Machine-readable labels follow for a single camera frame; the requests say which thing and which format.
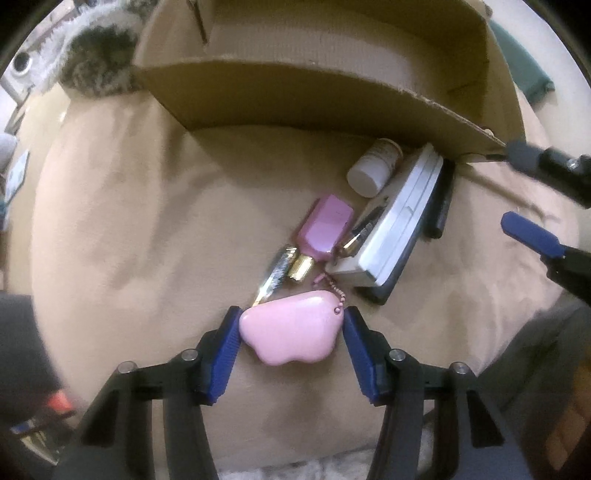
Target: pink paw-shaped object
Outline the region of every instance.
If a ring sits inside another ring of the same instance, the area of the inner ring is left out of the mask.
[[[267,365],[319,362],[335,347],[343,305],[326,290],[261,303],[240,317],[240,335]]]

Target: gold cap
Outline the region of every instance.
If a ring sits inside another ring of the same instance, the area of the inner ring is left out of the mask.
[[[295,282],[302,282],[310,270],[314,267],[314,259],[308,255],[300,255],[291,266],[287,274]]]

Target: beige tablecloth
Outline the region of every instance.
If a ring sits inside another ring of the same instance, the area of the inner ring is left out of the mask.
[[[547,142],[534,118],[530,138]],[[321,194],[360,211],[365,200],[345,174],[371,142],[262,126],[189,133],[142,92],[74,100],[39,183],[32,263],[41,333],[81,407],[121,361],[166,362],[228,306],[247,306]],[[502,164],[476,172],[537,206],[537,221],[576,244],[567,200]],[[501,232],[502,214],[515,208],[460,176],[444,237],[417,244],[388,304],[354,296],[350,304],[419,361],[463,360],[480,372],[560,292],[538,257]],[[371,445],[381,416],[359,391],[342,339],[314,365],[270,368],[242,348],[226,394],[204,407],[220,469]]]

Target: blue gripper pad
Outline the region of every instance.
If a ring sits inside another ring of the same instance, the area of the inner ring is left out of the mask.
[[[345,309],[343,337],[353,363],[361,393],[374,405],[392,393],[386,356],[390,345],[385,337],[369,330],[357,307]]]
[[[230,374],[240,348],[238,322],[242,315],[239,307],[230,307],[217,330],[203,335],[197,346],[202,356],[199,391],[213,405],[226,391]]]
[[[503,232],[529,249],[547,258],[562,258],[564,245],[558,237],[515,212],[507,212],[501,219]]]

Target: green object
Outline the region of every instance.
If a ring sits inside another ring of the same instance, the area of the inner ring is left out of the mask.
[[[529,52],[498,23],[490,21],[496,40],[509,65],[513,81],[533,105],[555,90],[554,83]]]

